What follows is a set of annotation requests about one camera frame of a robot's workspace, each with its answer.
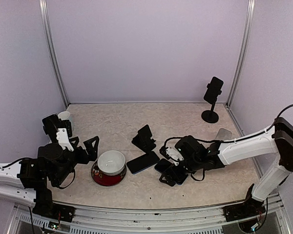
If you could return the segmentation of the blue-edged black smartphone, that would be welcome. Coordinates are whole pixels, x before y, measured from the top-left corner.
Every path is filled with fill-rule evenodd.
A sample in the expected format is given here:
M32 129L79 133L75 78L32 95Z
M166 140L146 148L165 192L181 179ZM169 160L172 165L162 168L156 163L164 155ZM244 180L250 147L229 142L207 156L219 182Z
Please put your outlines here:
M161 174L169 167L175 166L173 163L169 162L168 160L162 158L156 165L155 170L160 172Z

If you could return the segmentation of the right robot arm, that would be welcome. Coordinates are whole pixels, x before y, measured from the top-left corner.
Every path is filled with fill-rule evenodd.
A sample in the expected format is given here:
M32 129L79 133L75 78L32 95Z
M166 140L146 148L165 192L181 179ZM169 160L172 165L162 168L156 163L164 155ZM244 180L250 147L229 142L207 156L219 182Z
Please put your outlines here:
M162 171L160 181L174 186L182 184L188 175L199 170L206 172L247 158L274 154L274 163L259 182L251 186L250 197L240 205L241 214L251 216L258 210L259 202L263 202L293 173L293 126L282 117L277 117L272 126L252 135L233 140L212 140L207 148L204 143L189 135L178 137L173 149L164 145L160 152L173 163Z

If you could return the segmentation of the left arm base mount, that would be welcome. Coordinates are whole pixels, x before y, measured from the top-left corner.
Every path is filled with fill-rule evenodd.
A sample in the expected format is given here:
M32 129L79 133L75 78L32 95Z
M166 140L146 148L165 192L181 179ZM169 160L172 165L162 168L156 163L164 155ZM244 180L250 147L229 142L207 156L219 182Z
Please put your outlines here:
M32 210L34 214L58 221L72 222L75 214L75 208L73 206L54 203L52 192L49 189L35 190L35 192L35 206Z

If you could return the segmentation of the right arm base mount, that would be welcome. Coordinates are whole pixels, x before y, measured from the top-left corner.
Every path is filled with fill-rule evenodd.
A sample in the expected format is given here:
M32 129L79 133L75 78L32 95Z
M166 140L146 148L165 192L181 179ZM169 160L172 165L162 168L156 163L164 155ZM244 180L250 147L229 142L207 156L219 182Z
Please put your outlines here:
M246 194L246 198L242 203L228 205L223 208L224 216L227 222L236 221L252 216L264 214L266 208L263 201L257 201L252 197L252 189L254 184L252 184Z

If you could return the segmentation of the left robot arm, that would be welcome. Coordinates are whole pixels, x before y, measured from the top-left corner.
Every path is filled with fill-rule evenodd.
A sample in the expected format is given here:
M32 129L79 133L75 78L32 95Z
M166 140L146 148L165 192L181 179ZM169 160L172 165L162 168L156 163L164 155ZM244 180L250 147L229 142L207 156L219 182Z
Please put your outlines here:
M53 202L52 187L64 189L62 183L75 173L77 164L88 164L98 156L99 137L78 145L77 137L68 146L50 143L38 148L36 158L20 158L7 165L0 163L0 196L10 198L33 208L33 213L55 217L62 207Z

